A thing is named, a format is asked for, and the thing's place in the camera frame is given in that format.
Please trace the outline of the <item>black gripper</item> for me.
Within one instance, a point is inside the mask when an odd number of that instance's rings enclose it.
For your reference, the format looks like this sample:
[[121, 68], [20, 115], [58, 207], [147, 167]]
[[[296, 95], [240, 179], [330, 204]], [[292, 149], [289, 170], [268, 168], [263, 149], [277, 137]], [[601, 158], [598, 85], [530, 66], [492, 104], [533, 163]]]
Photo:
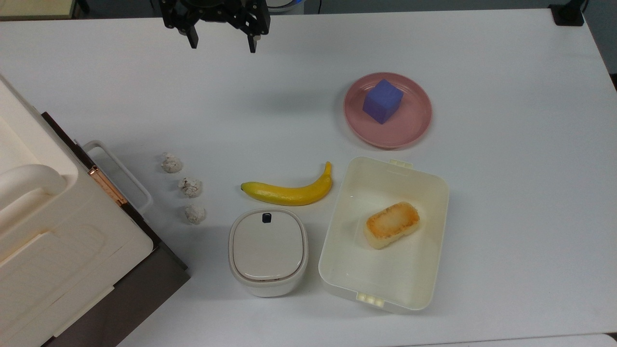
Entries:
[[227, 23], [247, 35], [250, 53], [256, 53], [260, 35], [270, 29], [270, 15], [264, 0], [160, 0], [161, 17], [167, 28], [186, 35], [192, 49], [198, 47], [198, 21]]

